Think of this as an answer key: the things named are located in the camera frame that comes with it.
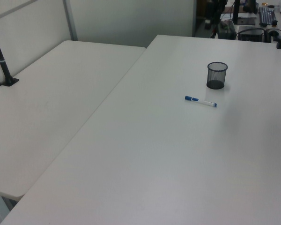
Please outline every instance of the cable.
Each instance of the cable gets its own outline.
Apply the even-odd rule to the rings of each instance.
[[[242,31],[238,32],[237,34],[240,34],[240,33],[246,32],[246,31],[250,31],[250,30],[263,30],[263,32],[266,31],[266,30],[263,29],[263,28],[251,28],[251,29],[242,30]]]
[[[229,12],[230,10],[230,16],[231,16],[231,13],[232,13],[232,7],[234,6],[234,3],[232,4],[232,6],[230,6],[230,8],[227,10],[227,12]]]
[[[230,9],[229,23],[231,22],[232,6],[230,7],[231,9]]]

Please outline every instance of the desk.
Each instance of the desk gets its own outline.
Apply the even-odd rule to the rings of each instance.
[[[157,36],[2,224],[281,225],[281,50]]]
[[[29,190],[143,51],[66,41],[0,87],[0,195]]]
[[[264,2],[264,1],[258,0],[257,2],[259,3],[259,7],[261,7],[262,6],[262,2]],[[279,3],[279,1],[277,1],[277,0],[269,0],[269,1],[266,1],[266,2],[268,2],[269,5],[278,5],[278,3]],[[226,7],[230,7],[232,4],[233,3],[229,0]],[[275,12],[275,15],[276,15],[276,19],[278,21],[278,25],[275,28],[281,30],[281,14],[280,14],[280,12]],[[234,25],[234,28],[235,28],[236,33],[238,33],[238,29],[241,26],[249,26],[249,27],[252,27],[252,28],[263,28],[263,29],[272,29],[272,28],[274,28],[274,27],[272,27],[270,25],[268,25],[266,28],[265,27],[261,27],[259,25],[259,23],[260,23],[259,13],[257,13],[256,14],[256,19],[255,19],[255,25]]]

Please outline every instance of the pen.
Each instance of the pen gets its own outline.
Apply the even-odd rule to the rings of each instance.
[[[200,99],[197,99],[197,98],[194,98],[194,97],[189,97],[189,96],[186,96],[185,99],[189,100],[189,101],[199,102],[199,103],[204,104],[204,105],[217,107],[217,103],[214,103],[214,102],[208,102],[208,101],[200,100]]]

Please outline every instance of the floor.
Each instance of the floor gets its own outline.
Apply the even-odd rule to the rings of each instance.
[[[212,28],[209,30],[205,29],[205,19],[197,18],[196,19],[196,31],[195,31],[195,37],[197,38],[210,38]]]

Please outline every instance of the black box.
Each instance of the black box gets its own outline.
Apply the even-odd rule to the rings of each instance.
[[[253,29],[254,27],[239,27],[238,32],[247,29]],[[249,30],[238,34],[239,41],[254,41],[262,42],[263,30]]]
[[[236,38],[236,32],[231,20],[220,22],[216,26],[216,31],[219,39],[235,40]]]

